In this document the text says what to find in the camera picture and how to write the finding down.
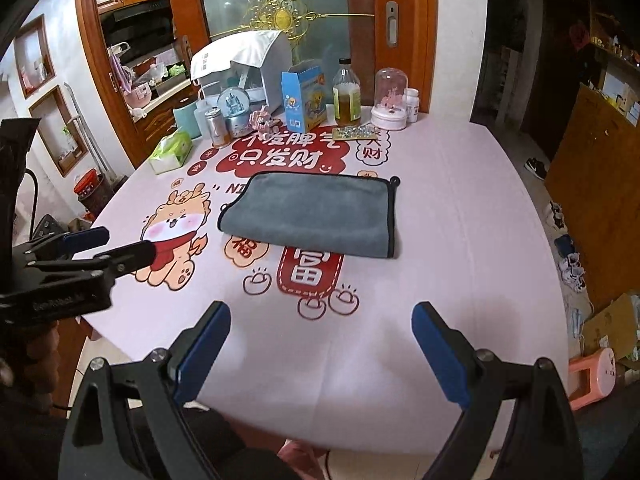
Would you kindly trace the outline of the red bucket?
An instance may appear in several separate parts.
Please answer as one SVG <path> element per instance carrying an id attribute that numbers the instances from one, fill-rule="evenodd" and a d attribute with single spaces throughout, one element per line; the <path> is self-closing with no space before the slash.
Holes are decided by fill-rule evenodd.
<path id="1" fill-rule="evenodd" d="M 100 174 L 96 168 L 91 168 L 75 181 L 73 191 L 78 198 L 86 196 L 100 185 L 101 179 L 102 174 Z"/>

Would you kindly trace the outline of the glass dome pink ornament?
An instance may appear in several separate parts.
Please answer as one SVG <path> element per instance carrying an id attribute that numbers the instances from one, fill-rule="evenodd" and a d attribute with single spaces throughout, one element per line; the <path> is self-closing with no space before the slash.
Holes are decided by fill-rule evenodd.
<path id="1" fill-rule="evenodd" d="M 402 70 L 386 67 L 376 73 L 374 104 L 371 108 L 371 122 L 376 128 L 387 131 L 406 128 L 405 90 L 407 87 L 408 77 Z"/>

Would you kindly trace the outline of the green tissue pack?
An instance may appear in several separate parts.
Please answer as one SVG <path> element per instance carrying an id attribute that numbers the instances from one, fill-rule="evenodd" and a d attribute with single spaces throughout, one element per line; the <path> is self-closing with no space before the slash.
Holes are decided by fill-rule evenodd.
<path id="1" fill-rule="evenodd" d="M 178 129 L 169 136 L 163 136 L 149 157 L 154 174 L 181 168 L 188 159 L 193 148 L 190 134 Z"/>

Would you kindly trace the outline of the cardboard box on floor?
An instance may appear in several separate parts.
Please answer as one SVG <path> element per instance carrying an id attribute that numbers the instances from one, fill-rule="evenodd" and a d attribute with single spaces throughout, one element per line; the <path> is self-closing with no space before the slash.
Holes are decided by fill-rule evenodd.
<path id="1" fill-rule="evenodd" d="M 593 315 L 582 328 L 585 354 L 611 348 L 616 359 L 630 358 L 639 344 L 639 297 L 625 292 Z"/>

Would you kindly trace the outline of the light blue container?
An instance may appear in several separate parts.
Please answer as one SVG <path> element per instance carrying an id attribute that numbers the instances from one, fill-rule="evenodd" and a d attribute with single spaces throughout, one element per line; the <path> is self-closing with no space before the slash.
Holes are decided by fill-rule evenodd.
<path id="1" fill-rule="evenodd" d="M 197 139 L 202 135 L 198 122 L 195 119 L 195 110 L 196 102 L 192 102 L 183 107 L 175 108 L 172 111 L 177 128 L 186 132 L 191 139 Z"/>

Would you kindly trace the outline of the silver metal tin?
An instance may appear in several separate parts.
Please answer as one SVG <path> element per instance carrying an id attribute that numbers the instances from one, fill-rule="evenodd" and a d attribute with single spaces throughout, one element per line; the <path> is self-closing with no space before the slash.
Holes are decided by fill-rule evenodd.
<path id="1" fill-rule="evenodd" d="M 211 108 L 205 113 L 207 128 L 214 148 L 223 148 L 231 142 L 226 120 L 219 108 Z"/>

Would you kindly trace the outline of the pink printed tablecloth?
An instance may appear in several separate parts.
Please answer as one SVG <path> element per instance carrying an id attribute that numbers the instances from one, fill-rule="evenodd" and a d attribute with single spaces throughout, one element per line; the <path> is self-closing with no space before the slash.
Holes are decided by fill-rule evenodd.
<path id="1" fill-rule="evenodd" d="M 261 171 L 398 178 L 396 254 L 325 256 L 221 233 L 217 216 Z M 186 268 L 120 278 L 89 324 L 141 359 L 166 347 L 215 300 L 231 332 L 198 398 L 239 422 L 325 448 L 438 451 L 460 411 L 413 337 L 432 304 L 476 348 L 506 362 L 568 367 L 565 307 L 548 238 L 494 136 L 432 115 L 369 143 L 328 129 L 194 145 L 180 169 L 140 166 L 99 215 L 112 246 L 135 242 L 173 195 L 200 191 L 210 217 Z"/>

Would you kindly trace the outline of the blister pill pack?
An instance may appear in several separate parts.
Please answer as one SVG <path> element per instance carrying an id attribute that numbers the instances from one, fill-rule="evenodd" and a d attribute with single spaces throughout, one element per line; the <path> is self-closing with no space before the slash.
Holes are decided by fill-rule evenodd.
<path id="1" fill-rule="evenodd" d="M 332 140 L 340 142 L 376 140 L 380 129 L 367 122 L 364 125 L 335 127 L 332 129 Z"/>

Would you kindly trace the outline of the oil bottle yellow label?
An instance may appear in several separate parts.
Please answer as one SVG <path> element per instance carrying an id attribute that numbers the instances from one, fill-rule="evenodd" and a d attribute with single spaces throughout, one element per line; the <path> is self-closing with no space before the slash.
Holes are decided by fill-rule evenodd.
<path id="1" fill-rule="evenodd" d="M 361 87 L 351 58 L 340 58 L 332 92 L 336 124 L 339 127 L 358 126 L 361 122 Z"/>

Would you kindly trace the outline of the pink plastic stool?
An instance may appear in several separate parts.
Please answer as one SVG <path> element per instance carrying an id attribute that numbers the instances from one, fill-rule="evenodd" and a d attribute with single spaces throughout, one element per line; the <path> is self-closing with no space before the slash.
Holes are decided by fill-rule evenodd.
<path id="1" fill-rule="evenodd" d="M 616 361 L 612 348 L 601 348 L 591 356 L 570 360 L 570 374 L 586 373 L 587 388 L 581 396 L 570 399 L 570 408 L 577 412 L 609 396 L 616 383 Z"/>

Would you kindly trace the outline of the pink toy figure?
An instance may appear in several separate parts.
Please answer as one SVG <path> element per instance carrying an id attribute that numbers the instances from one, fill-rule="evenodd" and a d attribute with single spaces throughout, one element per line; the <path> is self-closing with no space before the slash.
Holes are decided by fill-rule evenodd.
<path id="1" fill-rule="evenodd" d="M 250 126 L 264 138 L 278 133 L 282 125 L 282 120 L 273 117 L 267 105 L 263 105 L 259 110 L 254 110 L 254 112 L 250 113 Z"/>

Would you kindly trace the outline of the purple and grey towel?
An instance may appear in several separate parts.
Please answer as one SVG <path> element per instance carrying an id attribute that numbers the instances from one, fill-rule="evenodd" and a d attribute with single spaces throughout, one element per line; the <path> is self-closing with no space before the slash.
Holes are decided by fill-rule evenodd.
<path id="1" fill-rule="evenodd" d="M 400 179 L 263 171 L 224 207 L 220 232 L 277 246 L 388 259 Z"/>

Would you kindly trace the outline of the blue cardboard box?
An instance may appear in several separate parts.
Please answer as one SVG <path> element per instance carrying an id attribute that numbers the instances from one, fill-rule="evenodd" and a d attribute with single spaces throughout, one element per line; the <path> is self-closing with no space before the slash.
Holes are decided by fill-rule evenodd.
<path id="1" fill-rule="evenodd" d="M 284 121 L 289 132 L 309 132 L 326 120 L 325 81 L 319 60 L 300 62 L 281 74 Z"/>

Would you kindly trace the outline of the white pill bottle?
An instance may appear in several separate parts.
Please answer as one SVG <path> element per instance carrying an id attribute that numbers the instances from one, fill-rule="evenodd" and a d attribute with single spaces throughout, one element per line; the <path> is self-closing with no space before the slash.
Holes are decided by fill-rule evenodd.
<path id="1" fill-rule="evenodd" d="M 418 120 L 420 110 L 420 92 L 415 88 L 405 88 L 405 106 L 407 122 L 414 124 Z"/>

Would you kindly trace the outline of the wooden cabinet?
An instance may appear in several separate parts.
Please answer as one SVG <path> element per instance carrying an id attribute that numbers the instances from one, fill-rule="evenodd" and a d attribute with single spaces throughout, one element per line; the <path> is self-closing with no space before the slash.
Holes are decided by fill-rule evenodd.
<path id="1" fill-rule="evenodd" d="M 209 42 L 203 0 L 75 0 L 80 38 L 93 82 L 117 139 L 132 166 L 151 155 L 162 136 L 176 128 L 174 111 L 195 100 L 196 90 L 185 76 L 166 81 L 152 94 L 143 118 L 131 115 L 132 95 L 110 58 L 111 48 L 124 44 L 122 65 L 140 77 L 163 54 L 190 67 L 192 55 Z"/>

